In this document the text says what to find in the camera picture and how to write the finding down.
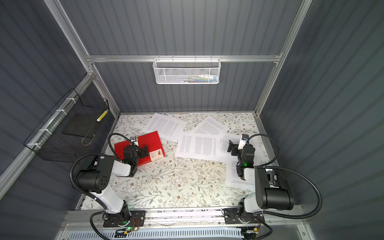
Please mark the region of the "red folder black inside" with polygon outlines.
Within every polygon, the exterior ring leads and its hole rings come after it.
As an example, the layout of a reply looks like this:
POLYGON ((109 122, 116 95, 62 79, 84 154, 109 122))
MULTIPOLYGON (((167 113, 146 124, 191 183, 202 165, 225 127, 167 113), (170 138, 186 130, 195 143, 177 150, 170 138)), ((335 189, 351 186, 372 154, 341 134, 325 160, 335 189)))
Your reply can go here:
POLYGON ((163 145, 161 143, 161 140, 157 131, 138 136, 137 139, 139 143, 138 146, 140 148, 143 148, 144 145, 147 145, 149 149, 149 156, 146 158, 141 158, 139 160, 138 166, 142 166, 166 157, 165 151, 163 149, 163 145))

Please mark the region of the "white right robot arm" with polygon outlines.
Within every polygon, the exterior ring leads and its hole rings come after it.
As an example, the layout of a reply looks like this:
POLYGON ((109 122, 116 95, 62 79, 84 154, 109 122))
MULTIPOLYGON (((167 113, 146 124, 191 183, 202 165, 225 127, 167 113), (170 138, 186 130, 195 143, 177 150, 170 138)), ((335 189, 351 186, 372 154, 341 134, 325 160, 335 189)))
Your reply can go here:
POLYGON ((254 194, 240 200, 234 218, 240 222, 255 221, 253 214, 259 210, 275 209, 279 211, 292 210, 294 198, 289 189, 287 178, 280 170, 265 169, 254 166, 255 148, 247 145, 244 140, 234 144, 229 140, 227 152, 238 158, 236 163, 236 177, 240 183, 250 183, 254 194))

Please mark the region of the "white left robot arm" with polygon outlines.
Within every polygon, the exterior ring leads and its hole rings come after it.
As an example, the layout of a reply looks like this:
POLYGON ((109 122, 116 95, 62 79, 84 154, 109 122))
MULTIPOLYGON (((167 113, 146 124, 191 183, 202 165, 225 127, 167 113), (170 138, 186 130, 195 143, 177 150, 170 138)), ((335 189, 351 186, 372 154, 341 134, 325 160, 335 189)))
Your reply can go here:
POLYGON ((138 221, 130 213, 128 204, 109 186, 112 175, 117 177, 133 177, 137 172, 139 162, 150 155, 147 145, 140 147, 138 141, 133 141, 122 134, 112 133, 108 136, 108 145, 112 155, 91 153, 79 157, 72 164, 69 178, 72 187, 82 194, 94 199, 103 210, 104 221, 113 226, 125 227, 138 221), (120 158, 118 151, 112 146, 112 136, 124 138, 129 144, 123 148, 120 158), (76 165, 87 157, 95 158, 85 170, 80 170, 74 175, 76 165))

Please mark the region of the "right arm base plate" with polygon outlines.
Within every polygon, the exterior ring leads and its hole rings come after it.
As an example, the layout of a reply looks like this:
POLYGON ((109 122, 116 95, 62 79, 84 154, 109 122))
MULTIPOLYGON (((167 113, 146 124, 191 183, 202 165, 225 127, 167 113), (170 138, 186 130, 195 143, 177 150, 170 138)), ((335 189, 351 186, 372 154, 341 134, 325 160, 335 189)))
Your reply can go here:
POLYGON ((252 224, 259 225, 260 220, 264 221, 263 214, 247 213, 239 208, 225 208, 221 210, 226 224, 252 224))

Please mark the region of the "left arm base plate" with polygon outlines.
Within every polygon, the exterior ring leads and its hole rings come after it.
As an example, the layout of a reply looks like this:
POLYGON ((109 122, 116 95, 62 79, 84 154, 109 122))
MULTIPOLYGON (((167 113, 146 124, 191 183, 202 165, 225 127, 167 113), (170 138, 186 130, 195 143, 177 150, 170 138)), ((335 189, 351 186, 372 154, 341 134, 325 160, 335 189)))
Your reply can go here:
POLYGON ((121 212, 118 214, 103 214, 104 228, 138 228, 144 225, 145 211, 121 212))

